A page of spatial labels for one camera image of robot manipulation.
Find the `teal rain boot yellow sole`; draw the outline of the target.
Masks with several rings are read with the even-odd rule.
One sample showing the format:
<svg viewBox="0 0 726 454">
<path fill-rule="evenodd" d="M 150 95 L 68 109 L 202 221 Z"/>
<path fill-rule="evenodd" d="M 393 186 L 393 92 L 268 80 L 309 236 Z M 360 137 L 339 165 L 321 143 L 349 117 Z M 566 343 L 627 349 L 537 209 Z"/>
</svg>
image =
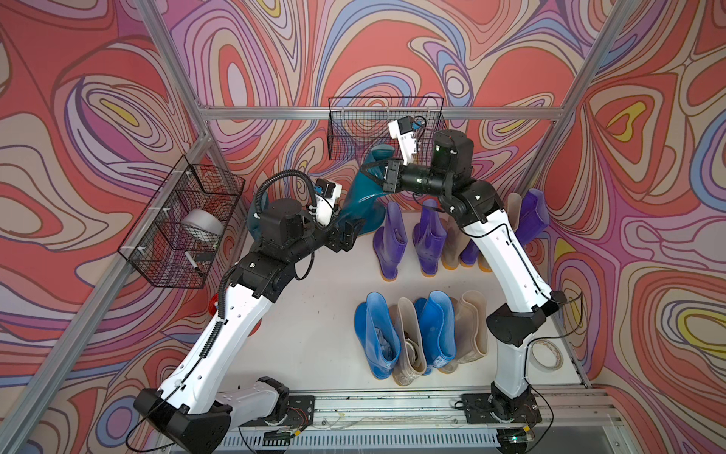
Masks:
<svg viewBox="0 0 726 454">
<path fill-rule="evenodd" d="M 269 203 L 270 202 L 268 201 L 268 195 L 264 195 L 261 199 L 260 206 L 262 207 L 263 210 L 265 210 L 268 207 Z M 254 202 L 251 203 L 250 210 L 248 213 L 247 227 L 248 227 L 249 233 L 254 241 L 257 241 L 257 240 L 259 240 L 259 238 L 261 238 L 260 219 L 257 216 L 256 205 Z"/>
</svg>

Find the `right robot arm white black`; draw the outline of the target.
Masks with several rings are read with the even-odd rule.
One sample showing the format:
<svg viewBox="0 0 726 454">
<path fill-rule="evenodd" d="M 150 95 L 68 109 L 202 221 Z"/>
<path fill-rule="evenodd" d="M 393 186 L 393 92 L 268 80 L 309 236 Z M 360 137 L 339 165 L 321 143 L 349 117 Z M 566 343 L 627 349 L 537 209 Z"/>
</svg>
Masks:
<svg viewBox="0 0 726 454">
<path fill-rule="evenodd" d="M 545 282 L 527 257 L 495 188 L 474 178 L 471 139 L 455 130 L 436 132 L 431 162 L 421 166 L 413 160 L 417 132 L 390 135 L 402 155 L 383 162 L 380 187 L 391 194 L 408 191 L 437 198 L 444 213 L 476 244 L 504 293 L 504 304 L 486 319 L 497 345 L 489 408 L 495 420 L 510 423 L 531 401 L 529 343 L 567 299 Z"/>
</svg>

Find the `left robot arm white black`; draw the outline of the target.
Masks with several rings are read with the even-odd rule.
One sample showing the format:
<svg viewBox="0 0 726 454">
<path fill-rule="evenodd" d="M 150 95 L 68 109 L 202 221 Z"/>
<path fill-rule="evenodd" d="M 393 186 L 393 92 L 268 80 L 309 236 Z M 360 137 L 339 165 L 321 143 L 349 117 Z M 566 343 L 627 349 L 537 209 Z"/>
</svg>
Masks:
<svg viewBox="0 0 726 454">
<path fill-rule="evenodd" d="M 134 401 L 142 421 L 188 453 L 212 453 L 233 427 L 290 423 L 289 388 L 262 376 L 229 393 L 220 384 L 251 331 L 285 287 L 299 280 L 296 265 L 326 247 L 350 251 L 362 219 L 340 219 L 340 208 L 316 197 L 308 207 L 293 199 L 255 204 L 259 238 L 221 279 L 217 313 L 183 362 L 157 388 Z"/>
</svg>

